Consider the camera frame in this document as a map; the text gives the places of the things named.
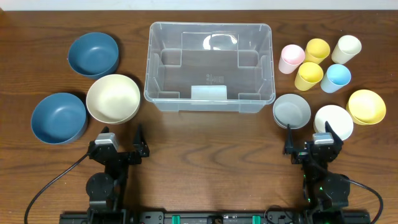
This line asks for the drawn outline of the yellow small bowl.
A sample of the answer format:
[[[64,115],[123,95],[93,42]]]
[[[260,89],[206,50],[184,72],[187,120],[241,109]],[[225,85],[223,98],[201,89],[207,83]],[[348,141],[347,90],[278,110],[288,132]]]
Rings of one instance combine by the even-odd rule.
[[[355,91],[346,104],[346,110],[358,125],[380,123],[386,115],[384,100],[371,90]]]

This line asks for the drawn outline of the white small bowl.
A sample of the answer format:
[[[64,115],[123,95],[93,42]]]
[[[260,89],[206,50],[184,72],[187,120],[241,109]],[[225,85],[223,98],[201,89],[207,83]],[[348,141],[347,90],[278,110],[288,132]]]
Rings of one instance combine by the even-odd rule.
[[[320,108],[313,122],[316,133],[325,133],[325,122],[328,122],[332,130],[342,141],[347,140],[354,129],[354,123],[349,113],[342,107],[326,105]]]

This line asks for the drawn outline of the yellow cup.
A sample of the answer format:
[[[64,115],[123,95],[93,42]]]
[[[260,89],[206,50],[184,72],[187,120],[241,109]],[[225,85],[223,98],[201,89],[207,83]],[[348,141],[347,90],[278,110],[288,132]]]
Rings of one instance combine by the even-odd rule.
[[[323,76],[324,72],[319,64],[305,62],[298,68],[294,85],[300,91],[307,91],[320,82]]]
[[[323,39],[312,39],[305,48],[304,62],[320,64],[330,54],[330,46]]]

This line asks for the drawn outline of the grey small bowl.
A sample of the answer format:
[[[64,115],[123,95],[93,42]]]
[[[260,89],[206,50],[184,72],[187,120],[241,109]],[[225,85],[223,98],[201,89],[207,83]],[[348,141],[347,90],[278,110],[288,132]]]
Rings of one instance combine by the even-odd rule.
[[[272,113],[274,121],[281,128],[300,129],[311,118],[311,108],[308,102],[299,95],[285,94],[275,100]]]

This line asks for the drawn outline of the pink cup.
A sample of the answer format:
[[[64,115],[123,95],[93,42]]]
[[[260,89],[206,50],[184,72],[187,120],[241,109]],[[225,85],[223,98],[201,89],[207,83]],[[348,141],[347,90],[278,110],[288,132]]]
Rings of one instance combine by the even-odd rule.
[[[305,59],[304,49],[299,45],[286,45],[280,55],[279,71],[284,74],[292,73]]]

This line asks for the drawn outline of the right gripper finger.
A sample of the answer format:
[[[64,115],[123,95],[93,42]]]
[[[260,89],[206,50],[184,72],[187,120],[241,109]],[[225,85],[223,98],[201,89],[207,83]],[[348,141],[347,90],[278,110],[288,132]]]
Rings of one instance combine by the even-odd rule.
[[[293,149],[293,137],[290,124],[287,125],[287,139],[285,141],[285,149]]]
[[[329,122],[325,122],[325,131],[327,133],[330,133],[331,136],[333,137],[334,143],[335,144],[341,144],[342,140],[341,138],[334,132],[334,130],[332,129],[332,127],[330,126]]]

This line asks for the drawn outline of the light blue cup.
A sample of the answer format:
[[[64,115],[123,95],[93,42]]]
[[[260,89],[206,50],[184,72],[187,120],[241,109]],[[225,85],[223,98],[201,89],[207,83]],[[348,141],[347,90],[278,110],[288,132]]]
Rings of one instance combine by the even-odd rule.
[[[331,65],[321,81],[321,89],[326,93],[334,93],[351,81],[350,70],[341,64]]]

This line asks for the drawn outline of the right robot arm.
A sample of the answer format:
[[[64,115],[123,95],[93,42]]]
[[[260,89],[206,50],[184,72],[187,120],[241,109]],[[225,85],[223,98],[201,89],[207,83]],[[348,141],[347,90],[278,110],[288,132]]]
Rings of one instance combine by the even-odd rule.
[[[284,154],[291,155],[292,164],[300,164],[304,171],[305,193],[310,208],[319,211],[337,210],[348,206],[349,183],[340,174],[328,170],[342,150],[343,141],[325,122],[325,132],[315,133],[303,147],[295,147],[292,130],[287,126]]]

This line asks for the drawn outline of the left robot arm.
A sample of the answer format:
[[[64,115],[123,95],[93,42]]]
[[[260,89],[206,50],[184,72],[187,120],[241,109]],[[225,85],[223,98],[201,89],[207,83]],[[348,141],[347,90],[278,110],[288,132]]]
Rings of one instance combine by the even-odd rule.
[[[141,164],[142,158],[150,154],[142,126],[138,126],[132,145],[132,151],[119,152],[116,135],[108,127],[89,143],[88,157],[104,165],[104,172],[92,175],[86,183],[90,210],[116,212],[122,209],[129,167]]]

